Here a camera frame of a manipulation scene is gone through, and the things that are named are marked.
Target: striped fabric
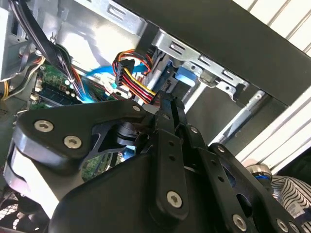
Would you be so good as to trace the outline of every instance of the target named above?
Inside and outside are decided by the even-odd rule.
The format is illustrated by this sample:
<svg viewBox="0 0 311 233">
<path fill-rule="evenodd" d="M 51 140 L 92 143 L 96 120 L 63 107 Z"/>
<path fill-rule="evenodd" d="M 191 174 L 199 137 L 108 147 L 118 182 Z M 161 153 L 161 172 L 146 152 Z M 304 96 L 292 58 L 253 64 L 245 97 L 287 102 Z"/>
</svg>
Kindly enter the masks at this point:
<svg viewBox="0 0 311 233">
<path fill-rule="evenodd" d="M 273 197 L 311 233 L 311 186 L 292 177 L 273 176 Z"/>
</svg>

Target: hex bolt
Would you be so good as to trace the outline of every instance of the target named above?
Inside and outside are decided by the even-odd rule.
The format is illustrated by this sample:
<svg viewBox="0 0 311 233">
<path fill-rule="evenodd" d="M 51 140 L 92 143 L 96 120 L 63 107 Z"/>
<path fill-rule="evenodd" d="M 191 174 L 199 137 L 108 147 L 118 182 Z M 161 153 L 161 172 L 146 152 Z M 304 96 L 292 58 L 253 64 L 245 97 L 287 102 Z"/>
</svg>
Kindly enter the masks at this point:
<svg viewBox="0 0 311 233">
<path fill-rule="evenodd" d="M 225 151 L 224 148 L 221 147 L 221 146 L 218 146 L 217 149 L 218 149 L 221 153 L 224 153 L 224 151 Z"/>
<path fill-rule="evenodd" d="M 76 136 L 67 136 L 64 139 L 64 144 L 66 147 L 70 149 L 78 149 L 82 145 L 82 141 L 80 138 Z"/>
<path fill-rule="evenodd" d="M 133 109 L 134 109 L 135 111 L 137 111 L 137 112 L 140 112 L 140 108 L 137 107 L 137 106 L 133 106 Z"/>
<path fill-rule="evenodd" d="M 174 191 L 168 192 L 166 198 L 169 204 L 175 208 L 180 208 L 183 203 L 179 194 Z"/>
<path fill-rule="evenodd" d="M 52 131 L 54 129 L 54 126 L 51 122 L 47 120 L 38 120 L 35 122 L 35 129 L 40 132 L 47 133 Z"/>
<path fill-rule="evenodd" d="M 298 227 L 295 224 L 293 224 L 292 222 L 289 222 L 289 224 L 290 224 L 291 228 L 294 230 L 294 232 L 300 233 Z"/>
<path fill-rule="evenodd" d="M 198 133 L 198 130 L 195 127 L 191 127 L 190 129 L 191 129 L 192 132 Z"/>
<path fill-rule="evenodd" d="M 232 220 L 234 224 L 242 231 L 245 232 L 247 230 L 246 223 L 244 219 L 240 215 L 233 215 Z"/>
<path fill-rule="evenodd" d="M 277 219 L 276 222 L 282 231 L 288 232 L 287 226 L 285 225 L 285 223 L 281 219 Z"/>
</svg>

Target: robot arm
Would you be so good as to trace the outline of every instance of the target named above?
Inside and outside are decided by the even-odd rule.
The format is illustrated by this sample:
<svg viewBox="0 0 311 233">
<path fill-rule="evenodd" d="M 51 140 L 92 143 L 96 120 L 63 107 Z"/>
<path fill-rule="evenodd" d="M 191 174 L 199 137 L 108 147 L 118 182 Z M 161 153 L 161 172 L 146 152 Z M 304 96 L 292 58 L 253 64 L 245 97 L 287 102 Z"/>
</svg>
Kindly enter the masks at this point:
<svg viewBox="0 0 311 233">
<path fill-rule="evenodd" d="M 224 146 L 206 147 L 180 100 L 159 92 L 151 104 L 155 114 L 129 100 L 25 112 L 6 181 L 42 205 L 51 233 L 303 232 Z M 83 183 L 86 160 L 126 145 L 137 155 Z"/>
</svg>

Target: cable bundle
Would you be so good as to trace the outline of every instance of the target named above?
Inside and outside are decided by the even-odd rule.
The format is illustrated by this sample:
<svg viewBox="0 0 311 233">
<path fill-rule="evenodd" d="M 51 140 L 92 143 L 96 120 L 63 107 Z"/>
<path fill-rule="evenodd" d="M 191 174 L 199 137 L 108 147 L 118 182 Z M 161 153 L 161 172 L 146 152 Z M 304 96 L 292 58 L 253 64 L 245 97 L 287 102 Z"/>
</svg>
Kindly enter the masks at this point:
<svg viewBox="0 0 311 233">
<path fill-rule="evenodd" d="M 26 72 L 26 75 L 23 81 L 13 91 L 10 91 L 8 95 L 3 96 L 2 100 L 7 100 L 11 98 L 12 96 L 15 96 L 18 93 L 22 92 L 26 88 L 29 81 L 31 80 L 33 74 L 39 69 L 40 66 L 43 65 L 44 62 L 45 62 L 45 58 L 41 57 L 41 59 L 38 62 L 35 62 L 35 65 L 30 66 Z"/>
<path fill-rule="evenodd" d="M 87 96 L 81 77 L 72 67 L 68 51 L 61 45 L 55 45 L 47 39 L 29 10 L 25 0 L 9 0 L 14 15 L 31 41 L 42 53 L 43 57 L 64 73 L 72 83 L 77 96 L 84 100 Z"/>
<path fill-rule="evenodd" d="M 147 67 L 147 71 L 144 73 L 144 75 L 147 75 L 151 71 L 153 64 L 151 58 L 148 55 L 146 55 L 146 57 L 142 57 L 138 54 L 135 54 L 134 50 L 128 50 L 120 52 L 116 59 L 113 61 L 112 68 L 115 75 L 117 75 L 118 63 L 122 60 L 122 58 L 125 57 L 133 57 L 143 63 Z M 124 71 L 125 72 L 122 75 L 121 83 L 137 97 L 143 100 L 144 103 L 149 103 L 156 94 L 142 85 L 138 80 L 136 80 L 127 68 L 125 68 Z"/>
</svg>

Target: vent slot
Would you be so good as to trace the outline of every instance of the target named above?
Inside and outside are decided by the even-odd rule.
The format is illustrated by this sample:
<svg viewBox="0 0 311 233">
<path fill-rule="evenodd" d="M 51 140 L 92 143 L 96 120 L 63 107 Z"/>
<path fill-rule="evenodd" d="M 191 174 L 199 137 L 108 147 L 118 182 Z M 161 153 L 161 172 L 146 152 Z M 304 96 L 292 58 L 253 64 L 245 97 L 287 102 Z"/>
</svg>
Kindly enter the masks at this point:
<svg viewBox="0 0 311 233">
<path fill-rule="evenodd" d="M 113 5 L 109 5 L 107 12 L 121 21 L 124 20 L 124 17 L 126 15 L 125 12 L 123 12 L 122 10 L 118 9 Z"/>
<path fill-rule="evenodd" d="M 182 47 L 181 45 L 179 45 L 173 41 L 170 45 L 170 49 L 173 50 L 174 52 L 178 53 L 179 55 L 182 55 L 183 52 L 186 50 L 184 47 Z"/>
<path fill-rule="evenodd" d="M 200 57 L 199 57 L 199 61 L 200 61 L 200 62 L 203 62 L 205 65 L 207 65 L 207 66 L 210 67 L 210 63 L 209 63 L 209 61 L 208 61 L 208 59 L 207 59 L 206 57 L 200 56 Z"/>
<path fill-rule="evenodd" d="M 227 78 L 229 78 L 230 80 L 233 81 L 233 78 L 230 77 L 231 74 L 230 74 L 227 70 L 225 70 L 225 71 L 223 72 L 223 75 L 225 75 Z"/>
</svg>

